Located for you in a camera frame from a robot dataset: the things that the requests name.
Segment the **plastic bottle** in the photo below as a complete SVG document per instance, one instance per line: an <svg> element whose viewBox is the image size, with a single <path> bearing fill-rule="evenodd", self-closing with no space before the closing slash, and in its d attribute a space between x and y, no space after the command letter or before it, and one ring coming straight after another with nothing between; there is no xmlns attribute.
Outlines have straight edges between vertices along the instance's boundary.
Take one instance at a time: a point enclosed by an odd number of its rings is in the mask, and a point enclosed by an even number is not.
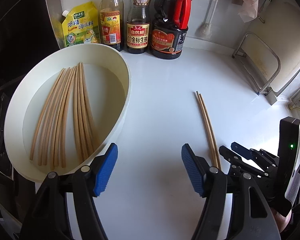
<svg viewBox="0 0 300 240"><path fill-rule="evenodd" d="M124 47L123 9L123 0L101 0L101 41L118 51Z"/></svg>
<svg viewBox="0 0 300 240"><path fill-rule="evenodd" d="M163 59L180 57L192 0L155 0L150 51Z"/></svg>
<svg viewBox="0 0 300 240"><path fill-rule="evenodd" d="M133 54L146 52L149 39L151 0L130 0L127 17L127 50Z"/></svg>

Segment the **glass bottle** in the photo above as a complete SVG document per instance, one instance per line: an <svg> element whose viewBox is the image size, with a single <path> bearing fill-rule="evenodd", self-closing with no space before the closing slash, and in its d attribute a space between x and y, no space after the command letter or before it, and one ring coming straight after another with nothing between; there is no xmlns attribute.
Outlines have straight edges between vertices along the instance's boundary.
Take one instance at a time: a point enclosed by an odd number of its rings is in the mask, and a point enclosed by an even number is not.
<svg viewBox="0 0 300 240"><path fill-rule="evenodd" d="M133 54L146 52L149 38L151 0L130 0L127 17L127 50Z"/></svg>
<svg viewBox="0 0 300 240"><path fill-rule="evenodd" d="M102 43L117 51L124 47L123 0L101 0L100 23Z"/></svg>

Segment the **metal frame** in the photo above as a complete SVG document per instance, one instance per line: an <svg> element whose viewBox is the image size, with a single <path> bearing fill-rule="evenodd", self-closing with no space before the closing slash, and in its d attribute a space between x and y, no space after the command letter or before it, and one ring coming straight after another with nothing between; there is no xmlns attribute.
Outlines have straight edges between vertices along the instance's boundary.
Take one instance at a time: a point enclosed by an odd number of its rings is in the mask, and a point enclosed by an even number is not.
<svg viewBox="0 0 300 240"><path fill-rule="evenodd" d="M271 54L277 59L278 61L278 67L277 67L277 70L274 72L274 74L271 76L271 78L269 80L267 80L265 82L265 84L260 88L259 85L257 84L256 82L256 78L253 77L251 75L251 73L248 71L247 67L244 65L244 63L240 60L239 57L245 57L245 56L240 56L238 55L238 51L241 49L241 46L242 44L244 43L245 39L247 38L248 35L253 35L255 36L270 52ZM275 52L259 37L257 36L255 33L253 32L247 32L245 34L245 36L243 37L243 39L241 40L240 42L240 45L239 47L234 51L234 53L232 54L232 57L233 58L237 58L238 60L240 60L240 62L242 63L245 71L247 72L248 74L248 77L251 79L251 81L253 82L253 84L255 85L256 89L257 89L257 94L260 95L260 94L268 94L272 89L266 91L267 87L269 87L270 83L274 80L274 78L279 74L280 70L281 70L281 62L280 62L280 59L279 57L275 54Z"/></svg>

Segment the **white countertop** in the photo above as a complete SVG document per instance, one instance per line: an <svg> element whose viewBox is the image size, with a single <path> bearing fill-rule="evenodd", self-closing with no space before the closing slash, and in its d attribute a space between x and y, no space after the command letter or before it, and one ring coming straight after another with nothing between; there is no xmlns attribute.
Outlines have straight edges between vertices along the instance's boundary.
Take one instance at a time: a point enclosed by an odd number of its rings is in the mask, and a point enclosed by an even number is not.
<svg viewBox="0 0 300 240"><path fill-rule="evenodd" d="M291 112L257 96L230 56L192 48L170 61L148 53L122 55L130 66L132 90L115 142L118 160L106 191L95 199L99 217L109 240L190 240L204 199L191 185L182 145L189 143L211 164L195 91L204 98L218 147L236 141L277 154L279 121ZM221 164L227 173L223 157ZM230 206L231 195L219 239L226 237ZM79 240L73 212L72 207L70 224Z"/></svg>

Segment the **chopsticks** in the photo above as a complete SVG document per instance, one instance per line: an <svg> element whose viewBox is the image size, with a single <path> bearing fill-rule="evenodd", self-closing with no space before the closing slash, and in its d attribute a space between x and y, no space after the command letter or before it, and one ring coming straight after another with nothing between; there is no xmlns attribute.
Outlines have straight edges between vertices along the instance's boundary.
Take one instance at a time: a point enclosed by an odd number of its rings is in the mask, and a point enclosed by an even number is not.
<svg viewBox="0 0 300 240"><path fill-rule="evenodd" d="M196 93L197 93L197 100L198 100L198 103L199 103L199 106L201 109L202 118L203 118L203 121L205 124L207 136L208 136L208 141L209 141L210 151L211 151L211 156L212 156L212 165L217 167L218 169L221 169L219 151L218 151L216 139L214 137L214 133L212 130L212 125L211 125L211 121L210 121L210 118L208 115L208 111L207 111L207 108L203 101L202 95L199 94L198 91Z"/></svg>
<svg viewBox="0 0 300 240"><path fill-rule="evenodd" d="M74 139L79 162L91 156L100 145L92 118L83 63L80 62L72 68L61 70L43 105L30 150L32 161L40 132L38 166L47 165L49 152L51 170L57 166L66 167L66 121L73 86Z"/></svg>

